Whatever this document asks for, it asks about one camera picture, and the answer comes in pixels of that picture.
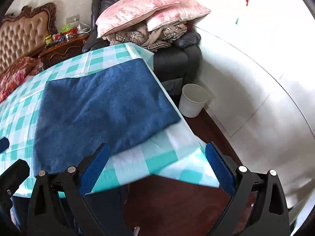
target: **black leather armchair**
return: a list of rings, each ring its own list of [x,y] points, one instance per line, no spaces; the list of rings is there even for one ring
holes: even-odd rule
[[[109,41],[97,39],[95,22],[105,9],[117,1],[119,0],[92,0],[92,32],[83,46],[83,53],[109,46]],[[180,47],[180,44],[176,44],[154,53],[154,73],[170,96],[180,95],[183,85],[193,83],[200,65],[201,51],[198,44]]]

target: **silver screw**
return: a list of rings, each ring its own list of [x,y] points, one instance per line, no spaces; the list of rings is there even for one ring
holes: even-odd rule
[[[275,170],[270,170],[270,174],[272,174],[273,176],[276,176],[277,172]]]
[[[73,173],[74,171],[76,171],[76,167],[71,166],[71,167],[69,167],[69,168],[67,169],[67,171],[68,171],[69,173]]]
[[[44,176],[45,174],[46,174],[46,171],[45,171],[45,170],[41,170],[41,171],[38,173],[39,176]]]
[[[246,172],[247,168],[245,166],[239,166],[238,170],[241,171],[241,172]]]

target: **dark blue pants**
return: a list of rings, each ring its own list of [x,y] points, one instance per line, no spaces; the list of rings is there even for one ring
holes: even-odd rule
[[[109,236],[133,236],[132,231],[126,226],[122,210],[123,204],[128,195],[128,186],[117,187],[108,191],[90,194],[85,196],[85,201],[100,222],[103,230]],[[22,232],[26,231],[27,211],[30,203],[29,198],[12,198],[15,218]],[[61,199],[65,215],[70,222],[70,226],[78,232],[78,227],[74,221],[66,199]]]

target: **red floral bedding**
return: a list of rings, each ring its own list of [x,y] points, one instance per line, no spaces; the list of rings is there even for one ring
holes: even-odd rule
[[[25,56],[15,61],[6,72],[0,74],[0,103],[18,86],[41,71],[43,63],[40,59]]]

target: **teal and white checkered tablecloth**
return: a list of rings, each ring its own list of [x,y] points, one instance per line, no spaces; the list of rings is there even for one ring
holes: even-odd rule
[[[18,87],[0,104],[0,138],[5,136],[10,141],[9,149],[0,154],[0,174],[18,159],[25,160],[30,167],[30,176],[20,185],[15,193],[16,196],[30,197],[35,184],[32,169],[33,142],[38,110],[46,82],[90,75],[136,58],[144,59],[167,98],[181,116],[152,71],[153,53],[132,43],[90,51],[52,66]],[[208,174],[211,177],[212,174],[209,174],[209,170],[193,165],[196,161],[195,155],[201,159],[201,162],[206,161],[204,155],[202,156],[200,153],[202,152],[199,142],[182,117],[179,123],[166,128],[144,143],[112,156],[92,192],[111,189],[154,173],[186,182],[217,187],[216,179],[205,179],[202,176]],[[173,176],[174,167],[171,167],[170,171],[163,170],[184,157],[189,162],[177,167],[177,170],[182,170],[182,174],[177,173]]]

